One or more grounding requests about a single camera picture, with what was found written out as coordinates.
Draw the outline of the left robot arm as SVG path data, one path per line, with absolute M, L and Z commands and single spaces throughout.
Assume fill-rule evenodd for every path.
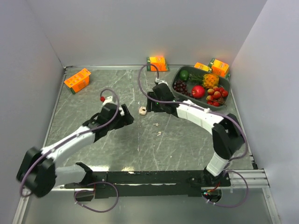
M 80 149 L 95 143 L 109 131 L 134 122 L 126 104 L 103 105 L 99 113 L 85 121 L 75 132 L 50 146 L 30 148 L 16 175 L 16 179 L 32 194 L 40 198 L 55 186 L 76 183 L 86 188 L 91 185 L 93 171 L 81 162 L 61 168 L 60 165 Z

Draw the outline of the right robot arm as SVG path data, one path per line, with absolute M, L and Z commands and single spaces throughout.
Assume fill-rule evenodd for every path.
M 178 101 L 165 83 L 153 87 L 148 99 L 157 103 L 167 114 L 188 120 L 208 131 L 213 138 L 214 154 L 205 167 L 204 181 L 216 185 L 220 174 L 234 157 L 234 153 L 246 144 L 244 133 L 233 114 L 220 114 L 195 105 L 190 100 Z

